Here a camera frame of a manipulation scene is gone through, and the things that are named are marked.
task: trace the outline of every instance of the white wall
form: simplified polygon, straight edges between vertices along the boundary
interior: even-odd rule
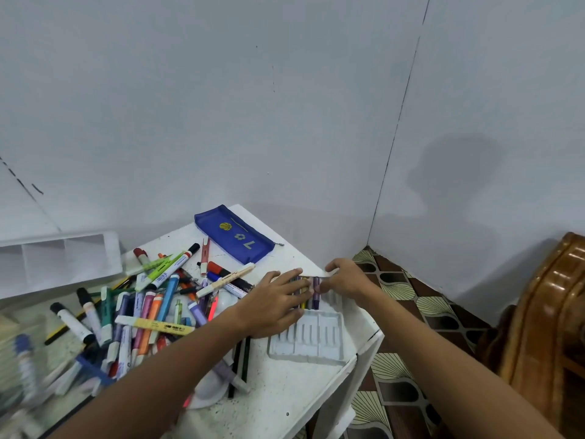
[[[131,249],[239,202],[320,264],[351,255],[426,5],[0,0],[0,156],[64,232]]]
[[[430,0],[370,244],[492,323],[585,233],[584,25],[584,0]]]

